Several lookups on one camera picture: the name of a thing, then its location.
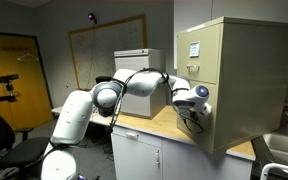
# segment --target camera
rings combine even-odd
[[[7,83],[9,84],[11,80],[18,79],[17,74],[11,74],[6,76],[0,76],[0,83]]]

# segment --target ceiling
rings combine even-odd
[[[6,1],[20,4],[20,5],[27,6],[27,7],[31,7],[31,8],[36,8],[43,4],[46,4],[47,2],[51,0],[6,0]]]

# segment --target cabinet handle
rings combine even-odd
[[[160,151],[156,151],[156,164],[160,164]]]
[[[137,140],[138,139],[138,134],[132,133],[132,132],[126,132],[126,137],[130,139]]]
[[[186,68],[187,68],[189,71],[191,70],[191,68],[197,68],[197,70],[199,70],[199,69],[200,69],[200,66],[199,66],[199,65],[187,64],[187,65],[186,65]]]

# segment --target white box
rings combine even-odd
[[[116,51],[115,67],[118,69],[141,70],[154,68],[165,72],[165,52],[155,49],[137,49]],[[121,112],[152,119],[166,105],[166,89],[158,85],[149,97],[137,97],[125,94],[122,101]]]

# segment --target whiteboard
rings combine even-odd
[[[69,32],[78,89],[89,90],[98,76],[113,77],[114,51],[146,48],[145,15]]]

